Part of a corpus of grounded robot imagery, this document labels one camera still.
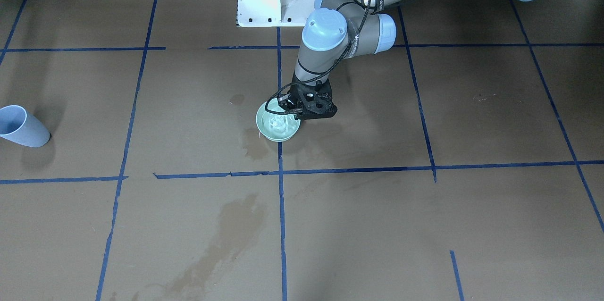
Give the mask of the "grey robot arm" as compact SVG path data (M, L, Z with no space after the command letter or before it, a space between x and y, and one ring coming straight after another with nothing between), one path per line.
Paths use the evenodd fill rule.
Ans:
M274 115L293 115L296 120L330 118L337 112L329 75L345 59L389 50L397 27L384 9L404 0L314 0L302 30L293 79L271 99Z

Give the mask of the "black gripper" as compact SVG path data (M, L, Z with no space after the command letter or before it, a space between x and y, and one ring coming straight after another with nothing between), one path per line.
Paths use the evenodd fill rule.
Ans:
M329 80L293 85L286 95L278 97L278 104L298 120L331 118L338 112Z

